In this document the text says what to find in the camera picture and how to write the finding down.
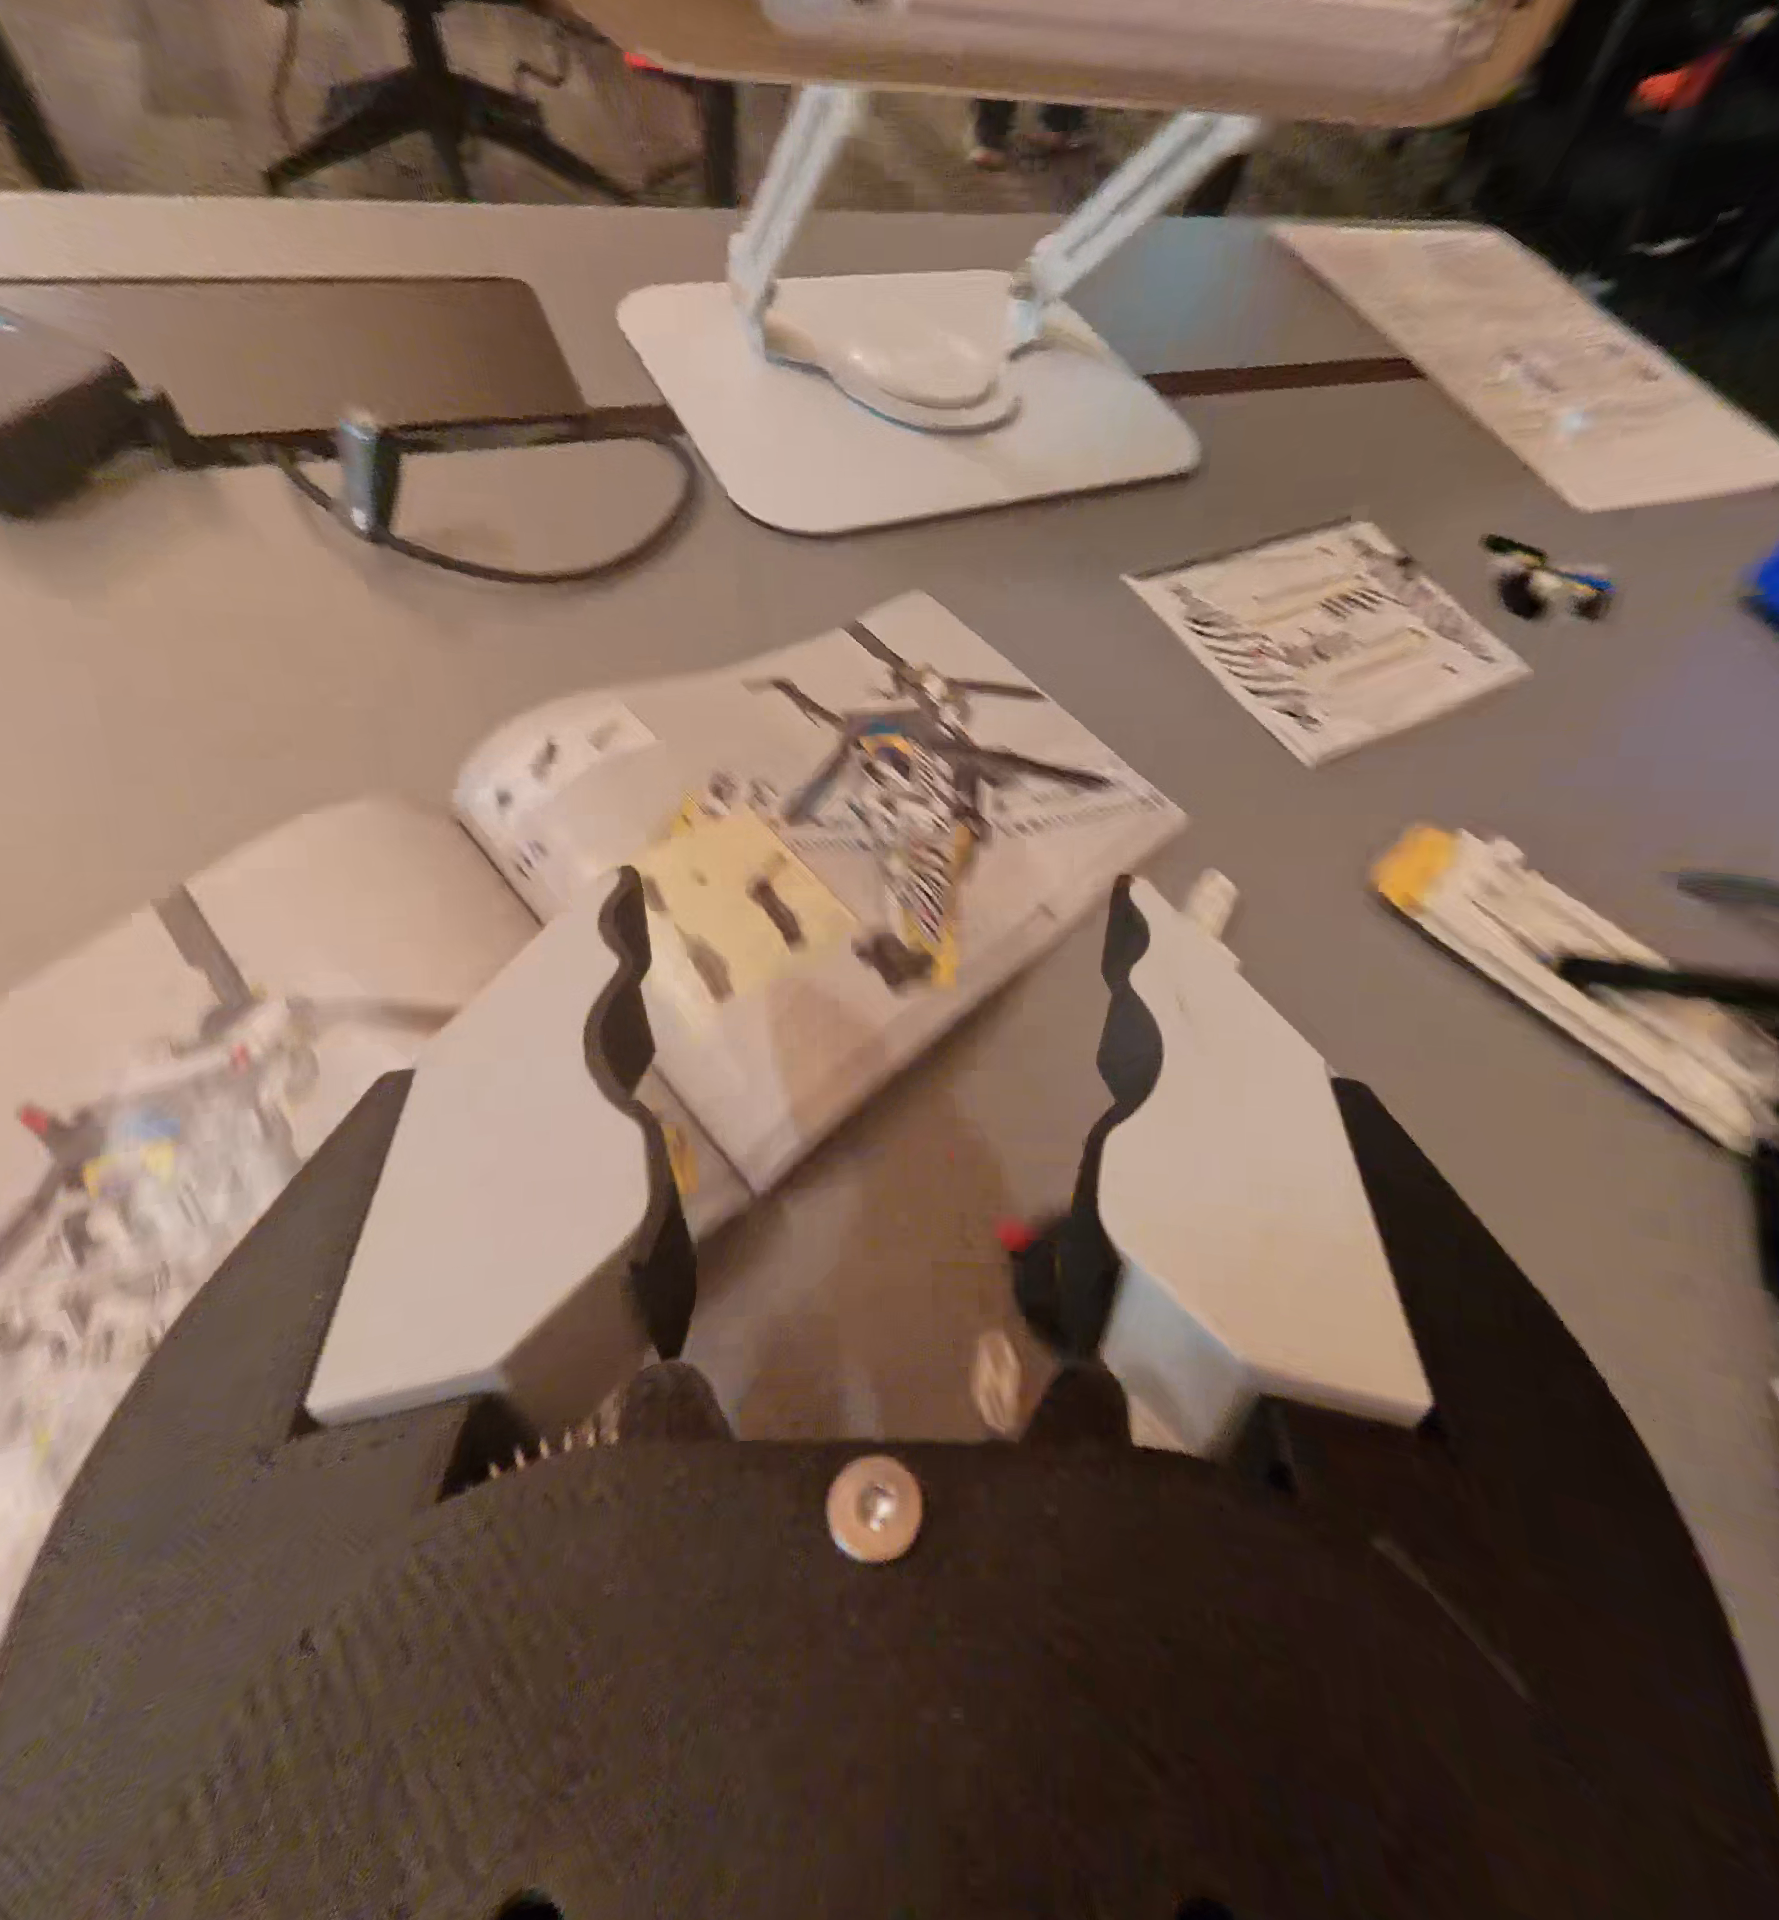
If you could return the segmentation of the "white yellow lego model section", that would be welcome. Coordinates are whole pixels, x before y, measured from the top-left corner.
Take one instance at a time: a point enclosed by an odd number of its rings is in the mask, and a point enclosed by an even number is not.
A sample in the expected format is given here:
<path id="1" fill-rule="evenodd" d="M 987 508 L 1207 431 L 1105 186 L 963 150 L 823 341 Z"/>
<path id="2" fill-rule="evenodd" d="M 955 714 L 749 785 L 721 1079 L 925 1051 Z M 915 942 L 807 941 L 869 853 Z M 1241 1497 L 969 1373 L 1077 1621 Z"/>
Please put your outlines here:
<path id="1" fill-rule="evenodd" d="M 1779 1141 L 1779 978 L 1679 968 L 1495 836 L 1405 828 L 1371 890 L 1703 1139 Z"/>

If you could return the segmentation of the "white paper sheet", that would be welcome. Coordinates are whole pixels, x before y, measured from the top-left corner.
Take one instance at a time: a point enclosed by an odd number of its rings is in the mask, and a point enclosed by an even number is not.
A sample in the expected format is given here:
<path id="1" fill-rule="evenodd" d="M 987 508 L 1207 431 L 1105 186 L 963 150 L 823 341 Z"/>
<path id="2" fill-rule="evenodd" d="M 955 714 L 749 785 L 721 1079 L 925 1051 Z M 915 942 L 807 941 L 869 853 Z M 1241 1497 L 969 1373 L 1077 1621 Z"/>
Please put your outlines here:
<path id="1" fill-rule="evenodd" d="M 1779 439 L 1535 253 L 1459 222 L 1273 237 L 1581 515 L 1779 490 Z"/>

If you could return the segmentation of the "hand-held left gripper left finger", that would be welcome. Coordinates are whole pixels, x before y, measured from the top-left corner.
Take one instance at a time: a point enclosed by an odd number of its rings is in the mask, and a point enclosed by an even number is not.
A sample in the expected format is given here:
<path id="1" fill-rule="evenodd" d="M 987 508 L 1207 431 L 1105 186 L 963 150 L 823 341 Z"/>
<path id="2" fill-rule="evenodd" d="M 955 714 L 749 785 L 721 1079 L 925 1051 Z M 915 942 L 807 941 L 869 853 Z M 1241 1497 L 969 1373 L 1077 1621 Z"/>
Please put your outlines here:
<path id="1" fill-rule="evenodd" d="M 681 1361 L 699 1274 L 667 1139 L 647 904 L 603 877 L 421 1051 L 306 1411 L 348 1427 L 497 1399 L 579 1427 Z"/>

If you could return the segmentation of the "black power adapter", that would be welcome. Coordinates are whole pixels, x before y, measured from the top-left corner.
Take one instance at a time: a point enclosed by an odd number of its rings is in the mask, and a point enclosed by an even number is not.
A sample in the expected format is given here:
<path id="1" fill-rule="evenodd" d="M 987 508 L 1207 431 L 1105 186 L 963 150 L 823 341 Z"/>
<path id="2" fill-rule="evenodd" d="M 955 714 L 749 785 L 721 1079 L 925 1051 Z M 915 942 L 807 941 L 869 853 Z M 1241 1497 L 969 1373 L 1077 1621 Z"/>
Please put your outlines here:
<path id="1" fill-rule="evenodd" d="M 0 305 L 0 516 L 60 508 L 146 440 L 118 359 Z"/>

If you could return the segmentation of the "white folding stand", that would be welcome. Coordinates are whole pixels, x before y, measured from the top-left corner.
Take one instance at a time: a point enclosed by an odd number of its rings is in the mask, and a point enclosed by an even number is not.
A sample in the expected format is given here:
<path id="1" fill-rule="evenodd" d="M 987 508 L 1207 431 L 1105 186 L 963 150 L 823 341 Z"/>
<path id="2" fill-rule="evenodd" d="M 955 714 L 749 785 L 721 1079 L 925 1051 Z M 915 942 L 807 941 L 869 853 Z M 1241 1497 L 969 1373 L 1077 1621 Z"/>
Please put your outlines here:
<path id="1" fill-rule="evenodd" d="M 833 539 L 1187 478 L 1189 425 L 1071 306 L 1257 116 L 1165 120 L 1011 272 L 781 274 L 867 95 L 797 91 L 715 281 L 651 284 L 617 326 L 731 505 Z"/>

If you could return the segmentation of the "small black yellow lego assembly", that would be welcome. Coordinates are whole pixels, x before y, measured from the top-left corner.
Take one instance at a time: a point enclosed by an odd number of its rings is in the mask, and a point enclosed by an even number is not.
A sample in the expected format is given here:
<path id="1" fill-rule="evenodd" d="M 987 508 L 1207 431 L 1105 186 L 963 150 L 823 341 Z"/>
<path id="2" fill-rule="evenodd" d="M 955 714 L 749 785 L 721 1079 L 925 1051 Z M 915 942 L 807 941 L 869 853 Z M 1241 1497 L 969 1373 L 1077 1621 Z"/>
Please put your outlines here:
<path id="1" fill-rule="evenodd" d="M 1499 534 L 1487 534 L 1479 544 L 1497 603 L 1521 621 L 1593 625 L 1605 621 L 1617 601 L 1617 587 L 1609 577 L 1557 564 L 1539 547 Z"/>

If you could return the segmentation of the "open lego instruction booklet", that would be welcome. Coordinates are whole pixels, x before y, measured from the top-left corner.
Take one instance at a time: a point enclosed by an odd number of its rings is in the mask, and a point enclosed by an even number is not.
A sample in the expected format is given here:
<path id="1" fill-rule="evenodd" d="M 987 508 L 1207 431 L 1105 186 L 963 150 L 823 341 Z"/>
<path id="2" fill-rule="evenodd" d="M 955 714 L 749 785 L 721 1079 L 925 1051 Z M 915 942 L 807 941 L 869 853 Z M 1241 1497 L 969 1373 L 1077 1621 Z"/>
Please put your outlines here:
<path id="1" fill-rule="evenodd" d="M 691 1236 L 1157 853 L 1183 813 L 923 592 L 517 714 L 445 815 L 274 828 L 0 996 L 0 1673 L 118 1409 L 332 1134 L 637 873 Z"/>

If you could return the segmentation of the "pale flat device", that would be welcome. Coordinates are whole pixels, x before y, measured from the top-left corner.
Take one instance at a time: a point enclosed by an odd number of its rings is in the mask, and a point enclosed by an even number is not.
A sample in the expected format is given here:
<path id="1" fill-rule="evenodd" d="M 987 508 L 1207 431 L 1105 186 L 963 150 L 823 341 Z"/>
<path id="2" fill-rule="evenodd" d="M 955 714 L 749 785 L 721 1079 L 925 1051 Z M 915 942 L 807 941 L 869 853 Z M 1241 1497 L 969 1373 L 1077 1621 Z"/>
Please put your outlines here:
<path id="1" fill-rule="evenodd" d="M 701 81 L 1425 130 L 1499 102 L 1569 3 L 577 3 Z"/>

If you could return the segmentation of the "lego sticker sheet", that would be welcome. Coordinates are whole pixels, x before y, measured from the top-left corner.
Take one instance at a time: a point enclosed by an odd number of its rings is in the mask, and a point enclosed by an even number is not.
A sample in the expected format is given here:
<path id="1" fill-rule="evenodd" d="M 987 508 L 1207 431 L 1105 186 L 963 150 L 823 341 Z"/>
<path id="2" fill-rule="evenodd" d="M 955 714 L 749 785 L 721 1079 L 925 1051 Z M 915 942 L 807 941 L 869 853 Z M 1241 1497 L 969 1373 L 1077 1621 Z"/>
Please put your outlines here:
<path id="1" fill-rule="evenodd" d="M 1365 518 L 1127 573 L 1123 585 L 1301 766 L 1351 756 L 1531 675 Z"/>

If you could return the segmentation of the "black office chair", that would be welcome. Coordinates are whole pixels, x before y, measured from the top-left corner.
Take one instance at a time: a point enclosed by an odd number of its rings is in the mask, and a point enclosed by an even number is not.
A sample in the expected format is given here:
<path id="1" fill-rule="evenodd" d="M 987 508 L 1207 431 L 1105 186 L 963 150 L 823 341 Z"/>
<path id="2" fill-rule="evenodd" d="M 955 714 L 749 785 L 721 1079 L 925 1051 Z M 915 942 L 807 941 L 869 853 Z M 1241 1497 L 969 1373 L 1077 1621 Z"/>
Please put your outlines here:
<path id="1" fill-rule="evenodd" d="M 475 201 L 469 154 L 491 149 L 525 163 L 547 180 L 627 208 L 637 193 L 587 156 L 561 145 L 543 108 L 511 87 L 497 87 L 451 65 L 443 39 L 443 3 L 397 3 L 403 61 L 387 70 L 328 84 L 314 135 L 294 141 L 262 173 L 270 197 L 370 161 L 403 143 L 421 143 L 437 194 L 451 204 Z"/>

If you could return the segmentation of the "black bag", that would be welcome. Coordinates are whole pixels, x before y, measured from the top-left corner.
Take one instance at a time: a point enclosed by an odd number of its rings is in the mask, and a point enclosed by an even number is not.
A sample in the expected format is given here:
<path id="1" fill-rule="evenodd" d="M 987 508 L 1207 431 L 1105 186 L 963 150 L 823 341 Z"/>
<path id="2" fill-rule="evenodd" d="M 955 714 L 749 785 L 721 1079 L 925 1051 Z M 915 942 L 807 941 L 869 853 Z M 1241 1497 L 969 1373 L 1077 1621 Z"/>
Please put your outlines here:
<path id="1" fill-rule="evenodd" d="M 1481 218 L 1627 320 L 1779 310 L 1779 3 L 1573 4 L 1467 163 Z"/>

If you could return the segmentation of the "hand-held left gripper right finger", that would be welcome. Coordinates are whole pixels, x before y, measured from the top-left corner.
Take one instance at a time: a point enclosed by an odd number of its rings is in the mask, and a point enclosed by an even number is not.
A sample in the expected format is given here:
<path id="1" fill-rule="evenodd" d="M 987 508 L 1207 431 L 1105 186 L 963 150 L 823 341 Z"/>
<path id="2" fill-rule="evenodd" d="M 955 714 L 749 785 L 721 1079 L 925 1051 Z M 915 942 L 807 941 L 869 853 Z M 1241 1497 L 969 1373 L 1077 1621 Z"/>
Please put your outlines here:
<path id="1" fill-rule="evenodd" d="M 1323 1056 L 1141 877 L 1111 889 L 1099 972 L 1107 1105 L 1011 1255 L 1031 1332 L 1115 1380 L 1141 1446 L 1225 1456 L 1269 1403 L 1419 1430 L 1433 1394 Z"/>

